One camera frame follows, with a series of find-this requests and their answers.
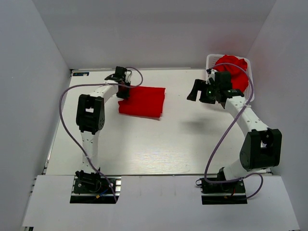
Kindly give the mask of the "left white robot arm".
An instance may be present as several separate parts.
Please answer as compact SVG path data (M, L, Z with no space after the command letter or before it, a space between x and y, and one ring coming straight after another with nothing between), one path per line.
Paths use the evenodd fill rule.
M82 138L83 167L92 168L93 172L77 173L79 179L87 177L85 186L91 192L97 192L102 186L99 168L95 167L98 159L99 134L105 124L105 103L114 95L120 99L128 99L131 86L132 71L124 67L116 67L115 72L105 78L100 85L89 94L81 94L77 103L76 124Z

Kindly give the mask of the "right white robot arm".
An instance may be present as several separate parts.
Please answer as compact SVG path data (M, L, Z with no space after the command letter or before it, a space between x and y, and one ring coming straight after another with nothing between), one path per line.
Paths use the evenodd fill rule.
M259 170L279 165L282 133L277 128L270 128L258 118L250 107L251 100L245 98L240 89L233 88L229 72L212 71L207 80L196 79L187 99L196 101L197 93L201 93L200 102L219 103L233 117L213 154L235 124L238 124L245 136L239 158L222 167L216 180L205 178L207 183L217 184L221 191L228 192L235 186L235 182L254 175Z

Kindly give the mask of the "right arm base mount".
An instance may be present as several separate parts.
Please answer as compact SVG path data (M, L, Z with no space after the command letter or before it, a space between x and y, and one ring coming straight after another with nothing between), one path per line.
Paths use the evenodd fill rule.
M200 178L195 183L201 188L202 205L247 204L245 186L242 181L212 184Z

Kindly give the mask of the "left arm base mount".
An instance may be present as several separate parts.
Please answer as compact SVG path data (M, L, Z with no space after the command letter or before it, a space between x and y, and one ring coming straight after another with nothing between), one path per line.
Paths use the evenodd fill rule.
M96 180L95 183L82 181L75 177L70 196L71 204L116 204L112 189L105 178Z

